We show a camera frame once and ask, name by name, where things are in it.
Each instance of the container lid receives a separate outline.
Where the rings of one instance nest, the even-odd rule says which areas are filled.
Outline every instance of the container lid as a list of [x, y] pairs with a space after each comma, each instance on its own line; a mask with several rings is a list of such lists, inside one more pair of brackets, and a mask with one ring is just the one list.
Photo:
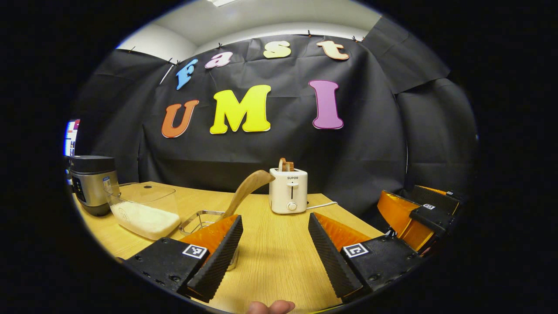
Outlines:
[[125, 183], [104, 189], [105, 193], [123, 201], [145, 204], [164, 198], [176, 192], [173, 188], [144, 183]]
[[83, 173], [101, 173], [115, 171], [113, 157], [80, 155], [72, 156], [70, 170]]

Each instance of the letter m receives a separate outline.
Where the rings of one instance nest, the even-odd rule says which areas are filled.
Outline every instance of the letter m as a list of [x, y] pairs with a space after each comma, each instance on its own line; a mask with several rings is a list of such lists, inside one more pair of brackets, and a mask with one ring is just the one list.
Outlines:
[[217, 100], [215, 121], [209, 132], [211, 134], [225, 133], [227, 131], [225, 116], [229, 121], [230, 129], [236, 132], [244, 115], [246, 115], [246, 122], [242, 125], [244, 132], [268, 131], [271, 124], [266, 119], [266, 98], [270, 91], [269, 85], [252, 86], [240, 103], [231, 90], [215, 94], [213, 96]]

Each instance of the toaster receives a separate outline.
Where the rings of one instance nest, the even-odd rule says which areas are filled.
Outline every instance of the toaster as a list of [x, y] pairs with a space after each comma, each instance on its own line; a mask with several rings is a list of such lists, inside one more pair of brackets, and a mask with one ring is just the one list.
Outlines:
[[300, 169], [279, 171], [271, 168], [275, 180], [270, 182], [270, 206], [275, 213], [300, 213], [306, 210], [308, 173]]

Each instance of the screen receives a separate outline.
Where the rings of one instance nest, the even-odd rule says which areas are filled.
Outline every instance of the screen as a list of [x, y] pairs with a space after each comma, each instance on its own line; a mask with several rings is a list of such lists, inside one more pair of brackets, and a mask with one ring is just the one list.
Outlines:
[[78, 135], [79, 119], [72, 119], [66, 128], [66, 138], [64, 139], [64, 155], [74, 156], [75, 139]]

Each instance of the toaster knob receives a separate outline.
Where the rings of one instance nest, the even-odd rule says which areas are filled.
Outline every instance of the toaster knob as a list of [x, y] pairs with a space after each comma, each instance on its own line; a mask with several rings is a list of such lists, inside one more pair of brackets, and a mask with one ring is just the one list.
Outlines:
[[289, 202], [289, 203], [287, 203], [287, 208], [288, 208], [288, 210], [290, 210], [290, 211], [295, 210], [295, 209], [296, 209], [296, 203], [295, 203], [295, 202]]

